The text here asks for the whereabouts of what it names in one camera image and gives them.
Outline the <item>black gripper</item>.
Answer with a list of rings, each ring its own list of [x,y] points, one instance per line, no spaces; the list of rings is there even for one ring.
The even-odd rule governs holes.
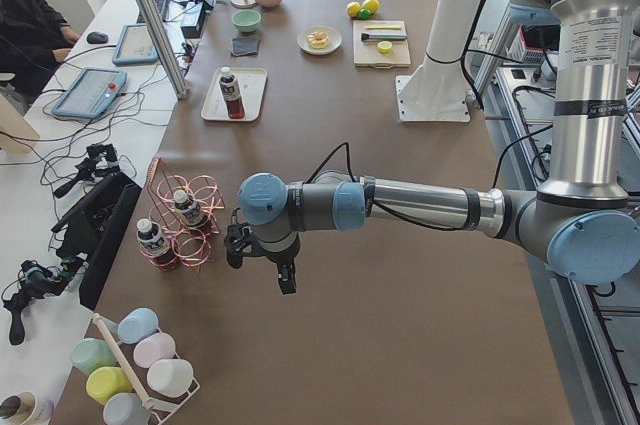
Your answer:
[[[247,257],[266,257],[277,266],[281,293],[288,295],[297,291],[295,258],[300,250],[300,239],[296,232],[287,231],[281,237],[268,238],[258,226],[240,223],[233,217],[227,226],[224,245],[231,268],[240,269]]]

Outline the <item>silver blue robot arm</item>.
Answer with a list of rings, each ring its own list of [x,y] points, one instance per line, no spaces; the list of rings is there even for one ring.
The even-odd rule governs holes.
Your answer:
[[[617,180],[638,6],[639,0],[511,0],[514,15],[546,12],[560,22],[551,167],[536,191],[479,192],[323,169],[287,184],[259,173],[238,192],[224,240],[229,265],[264,257],[276,265],[281,291],[292,293],[302,232],[357,229],[379,210],[433,230],[479,230],[586,285],[617,280],[639,260],[639,228]]]

